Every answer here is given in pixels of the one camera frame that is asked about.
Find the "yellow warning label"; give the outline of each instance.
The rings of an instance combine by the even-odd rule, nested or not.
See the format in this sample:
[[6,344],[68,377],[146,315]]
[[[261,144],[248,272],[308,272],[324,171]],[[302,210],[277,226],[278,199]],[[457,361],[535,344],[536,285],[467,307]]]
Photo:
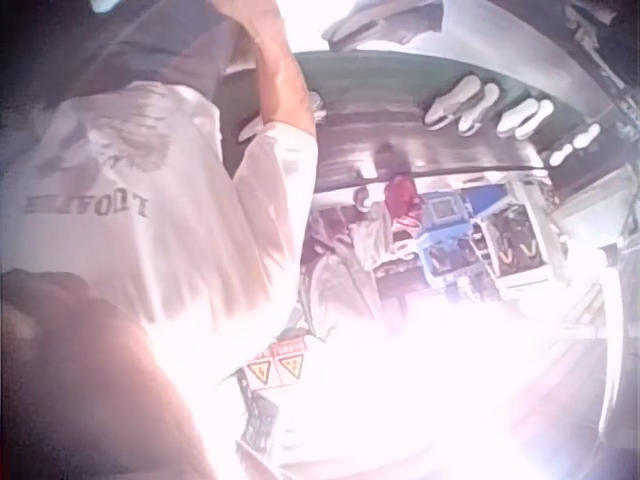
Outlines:
[[251,373],[253,373],[263,384],[266,385],[269,382],[271,360],[267,360],[265,362],[250,363],[247,365],[247,368],[251,370]]
[[280,362],[280,365],[282,365],[287,370],[287,372],[296,377],[298,380],[300,379],[300,374],[302,373],[302,362],[304,361],[304,354],[300,353],[291,357],[279,358],[278,361]]

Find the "man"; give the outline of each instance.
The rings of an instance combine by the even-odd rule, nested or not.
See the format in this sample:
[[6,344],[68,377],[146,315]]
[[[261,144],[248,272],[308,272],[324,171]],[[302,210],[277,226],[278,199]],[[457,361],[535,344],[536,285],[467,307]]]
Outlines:
[[[233,179],[207,100],[233,47],[219,12],[255,43],[265,124]],[[295,299],[308,91],[275,0],[125,0],[96,25],[109,42],[2,180],[3,468],[214,478],[212,386]]]

